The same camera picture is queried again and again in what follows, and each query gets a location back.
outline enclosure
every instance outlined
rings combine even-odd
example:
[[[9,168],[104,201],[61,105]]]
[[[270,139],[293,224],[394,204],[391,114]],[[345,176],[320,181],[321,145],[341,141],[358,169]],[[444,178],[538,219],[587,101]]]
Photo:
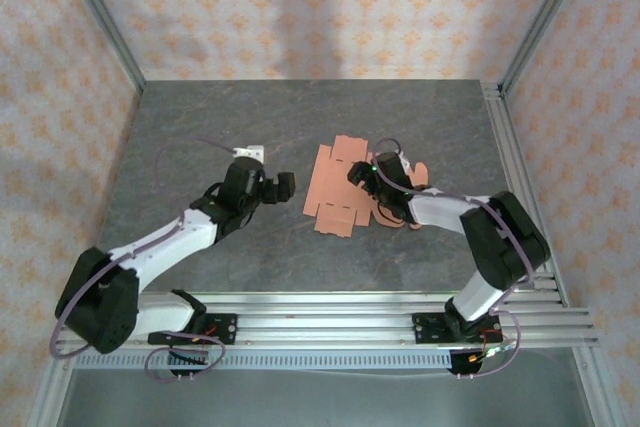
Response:
[[[637,423],[640,0],[2,8],[7,425]],[[398,139],[439,189],[520,199],[552,256],[506,304],[523,326],[507,369],[456,381],[454,347],[415,345],[411,314],[441,309],[475,272],[462,236],[383,225],[372,208],[345,238],[303,213],[319,149],[340,135],[369,152]],[[226,363],[166,387],[144,376],[139,339],[110,363],[51,360],[78,255],[140,239],[223,180],[233,159],[202,139],[263,145],[266,175],[297,184],[142,294],[183,289],[238,314]],[[59,345],[77,342],[67,329]]]

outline white bracket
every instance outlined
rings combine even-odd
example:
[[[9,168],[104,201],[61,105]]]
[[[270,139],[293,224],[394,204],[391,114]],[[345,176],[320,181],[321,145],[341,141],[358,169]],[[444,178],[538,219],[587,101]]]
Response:
[[[247,148],[235,147],[233,157],[251,157],[264,165],[264,145],[247,145]]]

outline patterned wallpaper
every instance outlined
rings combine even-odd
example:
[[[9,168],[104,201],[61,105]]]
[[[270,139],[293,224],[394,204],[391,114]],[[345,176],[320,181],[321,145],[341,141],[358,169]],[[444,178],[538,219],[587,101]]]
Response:
[[[2,0],[0,18],[0,424],[13,427],[57,296],[96,240],[135,99],[83,0]]]
[[[571,299],[595,310],[638,425],[640,0],[565,0],[510,106]]]
[[[498,82],[543,0],[105,0],[149,80]]]

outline orange cardboard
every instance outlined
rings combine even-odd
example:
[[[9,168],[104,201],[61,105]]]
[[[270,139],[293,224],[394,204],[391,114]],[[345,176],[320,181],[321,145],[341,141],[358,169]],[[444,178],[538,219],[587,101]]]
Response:
[[[384,215],[392,220],[385,219],[378,211],[376,201],[347,180],[351,166],[362,160],[370,161],[371,156],[367,152],[366,140],[346,135],[337,135],[332,147],[320,145],[303,209],[305,215],[316,217],[317,232],[351,237],[353,226],[368,226],[371,214],[376,222],[386,227],[404,225],[381,207]],[[409,178],[414,186],[428,184],[427,167],[422,163],[416,164],[409,170]]]

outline metal corner post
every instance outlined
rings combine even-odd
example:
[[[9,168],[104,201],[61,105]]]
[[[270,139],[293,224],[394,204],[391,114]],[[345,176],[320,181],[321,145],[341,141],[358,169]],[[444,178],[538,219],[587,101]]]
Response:
[[[28,427],[47,427],[58,424],[71,382],[74,363],[73,359],[66,361],[49,359],[27,420]]]
[[[100,24],[100,27],[107,36],[109,43],[122,62],[122,66],[135,86],[138,95],[142,95],[146,79],[133,57],[129,46],[125,42],[124,37],[120,33],[118,26],[113,20],[113,17],[109,13],[104,0],[85,0],[85,2],[89,6],[89,9],[93,13],[96,21]]]
[[[507,69],[504,80],[499,85],[502,96],[508,96],[513,89],[518,77],[522,74],[527,62],[533,55],[538,43],[546,32],[547,27],[560,8],[562,1],[563,0],[544,0],[542,3],[542,7],[538,11],[527,35],[518,48],[515,57],[511,61],[511,65],[509,65],[509,68]]]
[[[495,84],[483,84],[482,89],[509,189],[521,199],[536,225],[548,238],[549,229],[545,225],[544,217],[535,199],[530,176],[509,114],[507,99],[500,95],[498,86]],[[544,269],[554,276],[562,303],[571,310],[571,301],[556,262],[557,257],[553,246],[551,246],[551,252],[551,259],[544,265]],[[595,425],[612,427],[626,425],[615,397],[602,349],[599,346],[581,346],[573,347],[572,350]]]

